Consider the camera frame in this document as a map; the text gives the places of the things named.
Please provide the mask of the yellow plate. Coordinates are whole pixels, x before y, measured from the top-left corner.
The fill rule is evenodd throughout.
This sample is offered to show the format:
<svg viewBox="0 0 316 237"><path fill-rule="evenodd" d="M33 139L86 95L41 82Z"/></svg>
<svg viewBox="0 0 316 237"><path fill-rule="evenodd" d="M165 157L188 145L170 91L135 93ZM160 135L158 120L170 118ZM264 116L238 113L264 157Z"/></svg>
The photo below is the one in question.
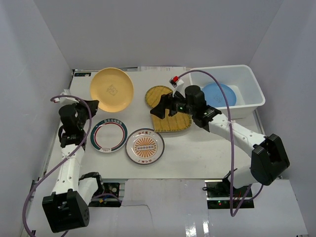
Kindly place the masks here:
<svg viewBox="0 0 316 237"><path fill-rule="evenodd" d="M126 109L134 97L134 86L127 73L118 68L97 72L90 83L92 100L99 101L99 109L117 113Z"/></svg>

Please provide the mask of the blue plate with bear print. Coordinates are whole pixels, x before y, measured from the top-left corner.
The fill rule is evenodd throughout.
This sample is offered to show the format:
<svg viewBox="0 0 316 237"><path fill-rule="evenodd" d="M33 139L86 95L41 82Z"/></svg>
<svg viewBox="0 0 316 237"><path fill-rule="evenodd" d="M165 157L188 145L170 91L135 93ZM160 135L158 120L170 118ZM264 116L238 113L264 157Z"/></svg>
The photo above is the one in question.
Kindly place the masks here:
<svg viewBox="0 0 316 237"><path fill-rule="evenodd" d="M237 102L237 97L234 91L224 84L220 84L220 86L227 98L229 107L235 106ZM202 92L205 95L205 100L208 105L215 108L226 107L226 102L222 94L222 91L216 83L207 84L205 87L202 88Z"/></svg>

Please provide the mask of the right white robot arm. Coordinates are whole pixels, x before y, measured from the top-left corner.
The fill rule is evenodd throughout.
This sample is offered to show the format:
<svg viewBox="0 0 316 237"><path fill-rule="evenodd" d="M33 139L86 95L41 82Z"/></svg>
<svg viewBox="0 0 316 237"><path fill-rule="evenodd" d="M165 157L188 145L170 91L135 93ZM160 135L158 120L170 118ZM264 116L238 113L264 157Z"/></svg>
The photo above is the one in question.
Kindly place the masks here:
<svg viewBox="0 0 316 237"><path fill-rule="evenodd" d="M197 85L188 86L184 95L180 92L162 95L150 113L160 119L177 113L189 114L198 127L225 138L250 157L250 165L231 169L223 178L223 192L229 197L236 196L242 187L253 183L270 185L290 166L279 136L259 134L229 121L220 110L207 104Z"/></svg>

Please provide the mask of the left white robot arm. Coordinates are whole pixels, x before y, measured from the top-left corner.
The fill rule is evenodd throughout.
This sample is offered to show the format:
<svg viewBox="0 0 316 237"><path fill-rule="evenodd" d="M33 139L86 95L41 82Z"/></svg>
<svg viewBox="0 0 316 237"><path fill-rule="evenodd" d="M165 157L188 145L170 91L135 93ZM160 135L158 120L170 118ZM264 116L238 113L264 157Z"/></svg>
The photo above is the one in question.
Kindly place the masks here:
<svg viewBox="0 0 316 237"><path fill-rule="evenodd" d="M97 100L75 102L59 109L62 125L58 130L63 164L51 195L42 200L42 207L53 233L86 227L92 197L104 192L98 172L80 175L85 154L87 132L85 123L96 115Z"/></svg>

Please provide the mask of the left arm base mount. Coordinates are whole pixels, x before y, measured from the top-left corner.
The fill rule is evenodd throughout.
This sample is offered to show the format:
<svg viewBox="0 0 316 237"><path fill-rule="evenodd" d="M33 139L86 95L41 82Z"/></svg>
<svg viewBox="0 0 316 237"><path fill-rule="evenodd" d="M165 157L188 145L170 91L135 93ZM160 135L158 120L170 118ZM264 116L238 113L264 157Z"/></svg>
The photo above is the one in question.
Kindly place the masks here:
<svg viewBox="0 0 316 237"><path fill-rule="evenodd" d="M119 182L104 182L104 191L101 197L94 198L89 207L120 207L121 200L120 191L121 185Z"/></svg>

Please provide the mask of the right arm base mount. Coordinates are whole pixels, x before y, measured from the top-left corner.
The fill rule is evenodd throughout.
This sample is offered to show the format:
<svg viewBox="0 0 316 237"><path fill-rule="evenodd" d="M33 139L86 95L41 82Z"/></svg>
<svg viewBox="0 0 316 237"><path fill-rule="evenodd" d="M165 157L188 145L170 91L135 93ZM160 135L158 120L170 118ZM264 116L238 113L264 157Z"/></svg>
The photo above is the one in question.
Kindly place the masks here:
<svg viewBox="0 0 316 237"><path fill-rule="evenodd" d="M228 176L230 172L224 176L223 179L205 180L203 191L206 193L207 208L211 209L230 209L230 182ZM233 209L237 208L242 200L242 197L247 191L248 186L243 186L239 189L233 188Z"/></svg>

